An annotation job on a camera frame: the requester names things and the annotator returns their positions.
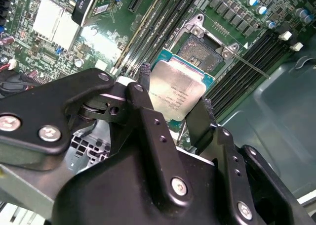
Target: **black plastic bracket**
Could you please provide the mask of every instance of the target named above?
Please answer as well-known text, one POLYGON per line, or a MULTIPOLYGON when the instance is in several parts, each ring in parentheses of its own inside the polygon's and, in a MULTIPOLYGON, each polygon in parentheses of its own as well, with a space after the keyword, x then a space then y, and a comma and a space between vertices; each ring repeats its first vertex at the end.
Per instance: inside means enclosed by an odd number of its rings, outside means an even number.
POLYGON ((266 224, 315 225, 258 150, 244 145, 239 152, 246 162, 256 209, 266 224))
POLYGON ((14 116, 21 126, 11 132, 0 130, 0 162, 36 170, 58 166, 70 145, 72 116, 85 101, 113 84, 110 76, 92 68, 2 99, 0 116, 14 116), (59 140, 39 137, 46 125, 60 131, 59 140))
POLYGON ((127 101, 132 106, 132 117, 112 143, 111 155, 138 141, 151 195, 155 205, 170 216, 180 216, 193 200, 193 191, 182 162, 170 135, 163 115, 153 110, 148 92, 138 83, 126 88, 127 101), (184 194, 178 194, 172 186, 174 179, 181 180, 184 194))

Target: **green circuit board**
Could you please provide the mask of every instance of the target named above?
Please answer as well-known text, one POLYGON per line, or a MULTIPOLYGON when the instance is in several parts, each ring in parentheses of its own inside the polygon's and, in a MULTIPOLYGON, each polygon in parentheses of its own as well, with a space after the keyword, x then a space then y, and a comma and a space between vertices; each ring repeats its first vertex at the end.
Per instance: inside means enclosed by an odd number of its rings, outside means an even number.
MULTIPOLYGON (((75 0, 49 1, 70 14, 76 5, 75 0)), ((302 43, 315 32, 313 20, 307 23, 296 11, 304 9, 312 17, 316 13, 316 0, 258 0, 255 7, 249 6, 247 0, 139 0, 137 8, 131 11, 132 1, 95 0, 85 25, 79 26, 70 47, 62 49, 58 43, 47 41, 34 31, 42 0, 11 0, 6 30, 1 38, 12 36, 15 42, 2 45, 0 55, 15 58, 16 71, 29 74, 37 70, 34 78, 40 83, 92 67, 101 68, 113 77, 133 78, 140 64, 154 63, 163 48, 181 54, 186 46, 195 43, 201 44, 206 52, 212 52, 211 47, 205 45, 214 40, 206 34, 200 40, 193 33, 177 38, 185 24, 199 14, 204 16, 203 28, 225 46, 238 44, 240 57, 264 35, 267 21, 276 27, 288 23, 302 43), (267 8, 264 15, 258 14, 260 6, 267 8)), ((203 70, 219 81, 237 59, 221 60, 220 53, 214 51, 212 55, 217 62, 203 70)), ((196 63, 197 67, 203 62, 183 58, 196 63)), ((173 122, 170 127, 179 133, 181 125, 181 122, 173 122)), ((191 147, 188 137, 184 131, 180 141, 180 146, 186 149, 191 147)))

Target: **black metal arm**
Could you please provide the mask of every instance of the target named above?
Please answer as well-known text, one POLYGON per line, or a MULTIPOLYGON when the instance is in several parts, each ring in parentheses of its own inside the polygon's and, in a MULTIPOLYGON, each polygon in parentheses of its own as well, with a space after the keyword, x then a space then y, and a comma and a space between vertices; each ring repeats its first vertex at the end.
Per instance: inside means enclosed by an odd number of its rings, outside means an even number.
POLYGON ((215 166, 177 151, 153 110, 146 66, 139 79, 124 86, 89 69, 1 101, 0 116, 21 126, 0 131, 0 162, 30 170, 54 169, 73 131, 110 122, 112 156, 64 186, 53 225, 314 224, 259 152, 237 148, 216 124, 209 101, 201 99, 186 120, 193 145, 198 152, 210 146, 215 166), (39 135, 47 125, 60 132, 57 140, 39 135))

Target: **mounting hole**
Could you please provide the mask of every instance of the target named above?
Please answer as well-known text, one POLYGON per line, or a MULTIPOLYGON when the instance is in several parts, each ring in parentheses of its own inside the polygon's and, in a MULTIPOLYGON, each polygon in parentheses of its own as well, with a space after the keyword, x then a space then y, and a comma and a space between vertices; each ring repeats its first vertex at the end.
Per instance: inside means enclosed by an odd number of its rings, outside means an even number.
POLYGON ((155 125, 160 125, 160 121, 158 119, 155 119, 154 124, 155 125))
POLYGON ((113 106, 110 108, 109 112, 110 112, 110 115, 117 115, 119 113, 119 108, 116 106, 113 106))
POLYGON ((161 142, 167 142, 167 139, 164 136, 162 136, 162 135, 160 136, 159 140, 161 142))
POLYGON ((235 169, 235 173, 236 173, 237 176, 241 177, 241 173, 240 173, 239 170, 235 169))

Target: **silver screw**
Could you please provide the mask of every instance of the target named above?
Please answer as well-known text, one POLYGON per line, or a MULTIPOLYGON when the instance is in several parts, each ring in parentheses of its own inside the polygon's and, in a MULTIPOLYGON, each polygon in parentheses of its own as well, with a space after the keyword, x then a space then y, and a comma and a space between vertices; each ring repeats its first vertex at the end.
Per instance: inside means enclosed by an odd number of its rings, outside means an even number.
POLYGON ((257 153, 252 148, 250 148, 249 150, 250 150, 252 155, 257 155, 257 153))
POLYGON ((144 91, 143 87, 141 85, 135 85, 134 86, 138 91, 144 91))
POLYGON ((239 212, 245 219, 252 220, 252 213, 245 203, 238 202, 237 206, 238 206, 239 212))
POLYGON ((39 130, 39 137, 46 142, 55 142, 61 137, 59 129, 52 125, 46 125, 39 130))
POLYGON ((21 126, 21 121, 11 115, 0 117, 0 130, 2 131, 15 131, 21 126))
POLYGON ((177 195, 184 196, 187 194, 187 186, 181 179, 173 178, 171 181, 171 185, 177 195))
POLYGON ((103 81, 108 81, 109 77, 105 73, 100 73, 99 78, 101 78, 103 81))
POLYGON ((229 132, 226 129, 223 129, 223 132, 226 136, 229 136, 229 132))

